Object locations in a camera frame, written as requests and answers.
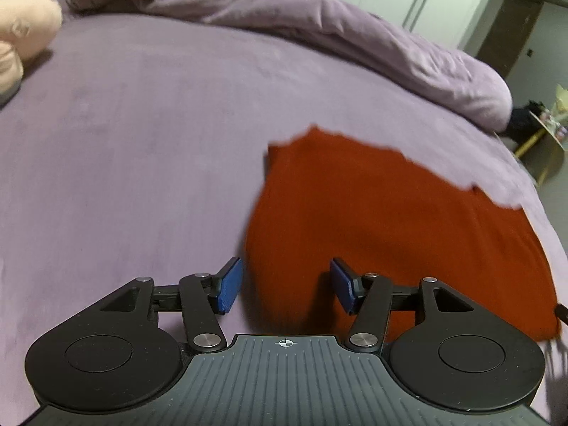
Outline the black clothing on rack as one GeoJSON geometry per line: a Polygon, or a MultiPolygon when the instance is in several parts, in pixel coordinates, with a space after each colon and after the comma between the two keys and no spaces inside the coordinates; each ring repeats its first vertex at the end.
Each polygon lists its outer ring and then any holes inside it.
{"type": "Polygon", "coordinates": [[[524,107],[514,108],[503,135],[517,144],[526,142],[540,130],[538,117],[543,111],[542,107],[542,103],[530,101],[524,107]]]}

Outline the red knitted sweater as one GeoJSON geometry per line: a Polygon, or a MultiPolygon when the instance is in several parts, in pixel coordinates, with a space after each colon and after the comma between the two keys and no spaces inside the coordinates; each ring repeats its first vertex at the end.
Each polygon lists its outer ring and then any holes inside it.
{"type": "Polygon", "coordinates": [[[551,267],[523,210],[316,128],[272,144],[268,160],[245,254],[272,330],[346,335],[353,320],[329,273],[340,258],[400,286],[436,277],[538,342],[559,334],[551,267]]]}

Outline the yellow wooden rack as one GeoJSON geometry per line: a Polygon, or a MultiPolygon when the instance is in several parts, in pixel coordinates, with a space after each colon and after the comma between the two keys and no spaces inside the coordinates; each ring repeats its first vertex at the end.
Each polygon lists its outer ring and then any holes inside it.
{"type": "Polygon", "coordinates": [[[553,105],[528,108],[535,129],[514,151],[537,187],[555,175],[567,157],[567,88],[557,84],[553,105]]]}

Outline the purple rolled duvet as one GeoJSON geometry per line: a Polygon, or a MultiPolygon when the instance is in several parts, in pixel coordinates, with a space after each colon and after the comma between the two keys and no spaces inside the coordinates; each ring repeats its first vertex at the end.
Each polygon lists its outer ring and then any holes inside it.
{"type": "Polygon", "coordinates": [[[67,0],[72,12],[140,12],[283,35],[358,62],[408,91],[503,131],[512,98],[492,67],[341,0],[67,0]]]}

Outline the purple bed sheet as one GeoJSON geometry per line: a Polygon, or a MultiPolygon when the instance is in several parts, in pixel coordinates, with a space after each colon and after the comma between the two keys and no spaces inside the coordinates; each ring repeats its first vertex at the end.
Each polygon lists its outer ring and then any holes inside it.
{"type": "Polygon", "coordinates": [[[312,125],[522,206],[566,300],[566,254],[533,183],[465,118],[288,39],[83,16],[1,112],[2,423],[38,407],[24,358],[46,331],[136,277],[174,284],[235,256],[268,145],[312,125]]]}

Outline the pink plush toy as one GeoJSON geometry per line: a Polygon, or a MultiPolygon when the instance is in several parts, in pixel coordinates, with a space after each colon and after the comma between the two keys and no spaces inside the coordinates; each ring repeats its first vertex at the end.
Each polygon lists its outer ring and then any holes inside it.
{"type": "Polygon", "coordinates": [[[62,26],[56,0],[1,0],[1,107],[17,94],[23,64],[55,39],[62,26]]]}

